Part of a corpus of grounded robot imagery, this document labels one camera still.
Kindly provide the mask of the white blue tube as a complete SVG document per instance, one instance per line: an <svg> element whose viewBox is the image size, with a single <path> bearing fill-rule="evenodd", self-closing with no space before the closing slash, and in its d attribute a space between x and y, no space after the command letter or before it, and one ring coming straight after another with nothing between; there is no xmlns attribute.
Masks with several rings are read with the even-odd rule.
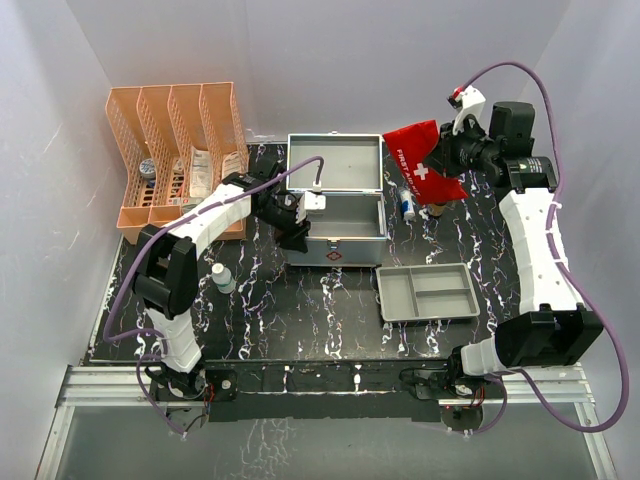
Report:
<svg viewBox="0 0 640 480"><path fill-rule="evenodd" d="M405 222L411 222L415 220L416 213L413 205L413 198L411 192L407 188L399 188L398 196L400 201L400 210L402 218Z"/></svg>

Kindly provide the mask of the silver metal medicine case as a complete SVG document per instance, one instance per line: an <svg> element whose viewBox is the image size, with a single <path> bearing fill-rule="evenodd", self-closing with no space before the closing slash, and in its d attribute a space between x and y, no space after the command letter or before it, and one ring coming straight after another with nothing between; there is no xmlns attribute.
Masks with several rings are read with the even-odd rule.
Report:
<svg viewBox="0 0 640 480"><path fill-rule="evenodd" d="M287 167L321 156L325 209L308 216L308 251L285 251L292 266L375 267L388 239L379 134L292 133Z"/></svg>

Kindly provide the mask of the clear bottle white cap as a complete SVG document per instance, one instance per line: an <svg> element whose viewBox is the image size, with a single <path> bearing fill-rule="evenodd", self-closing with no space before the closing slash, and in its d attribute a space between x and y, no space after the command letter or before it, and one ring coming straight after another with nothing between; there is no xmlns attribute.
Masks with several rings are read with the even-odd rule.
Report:
<svg viewBox="0 0 640 480"><path fill-rule="evenodd" d="M222 263L215 263L212 266L211 278L219 292L231 294L236 289L236 280L228 267Z"/></svg>

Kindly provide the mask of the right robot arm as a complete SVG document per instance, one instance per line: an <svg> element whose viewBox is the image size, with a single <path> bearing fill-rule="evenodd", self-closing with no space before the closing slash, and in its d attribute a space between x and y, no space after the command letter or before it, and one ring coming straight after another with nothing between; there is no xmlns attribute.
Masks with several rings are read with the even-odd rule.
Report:
<svg viewBox="0 0 640 480"><path fill-rule="evenodd" d="M425 392L442 397L474 397L488 375L518 367L573 365L603 330L563 274L568 262L558 225L548 217L559 181L551 160L533 153L534 107L497 102L488 129L478 116L478 108L459 106L428 160L447 177L481 172L492 186L515 254L519 313L491 338L454 348L444 369L415 375Z"/></svg>

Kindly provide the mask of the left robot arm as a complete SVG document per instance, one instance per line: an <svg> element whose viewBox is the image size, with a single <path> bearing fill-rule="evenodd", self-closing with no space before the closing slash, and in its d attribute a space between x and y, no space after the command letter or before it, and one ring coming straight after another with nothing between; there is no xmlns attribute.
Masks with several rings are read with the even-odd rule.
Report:
<svg viewBox="0 0 640 480"><path fill-rule="evenodd" d="M199 292L198 261L209 246L230 226L253 216L274 228L281 249L307 252L309 215L323 211L326 199L319 180L309 191L287 191L282 183L289 174L270 161L247 173L231 173L188 213L142 230L131 287L160 341L161 367L152 378L173 395L197 398L207 383L198 368L201 349L191 308Z"/></svg>

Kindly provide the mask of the brown bottle orange cap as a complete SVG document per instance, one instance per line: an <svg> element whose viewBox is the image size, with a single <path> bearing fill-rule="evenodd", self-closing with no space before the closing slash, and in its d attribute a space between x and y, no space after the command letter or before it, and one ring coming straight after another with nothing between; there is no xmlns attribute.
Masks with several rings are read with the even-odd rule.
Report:
<svg viewBox="0 0 640 480"><path fill-rule="evenodd" d="M428 207L429 215L434 218L440 218L446 207L447 203L432 203Z"/></svg>

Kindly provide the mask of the grey plastic tray insert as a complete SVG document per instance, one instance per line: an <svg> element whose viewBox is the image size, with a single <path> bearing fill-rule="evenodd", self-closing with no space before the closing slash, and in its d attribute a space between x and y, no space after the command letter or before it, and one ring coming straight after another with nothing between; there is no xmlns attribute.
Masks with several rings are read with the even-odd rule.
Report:
<svg viewBox="0 0 640 480"><path fill-rule="evenodd" d="M480 314L463 263L379 267L376 280L385 323L466 320Z"/></svg>

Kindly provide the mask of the red first aid pouch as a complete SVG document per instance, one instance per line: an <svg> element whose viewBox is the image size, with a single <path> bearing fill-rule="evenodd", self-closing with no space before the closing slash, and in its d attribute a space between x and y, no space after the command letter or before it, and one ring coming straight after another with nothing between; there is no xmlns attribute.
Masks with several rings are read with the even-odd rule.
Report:
<svg viewBox="0 0 640 480"><path fill-rule="evenodd" d="M446 204L468 197L457 178L447 178L429 165L440 136L435 120L427 120L383 134L386 146L421 206Z"/></svg>

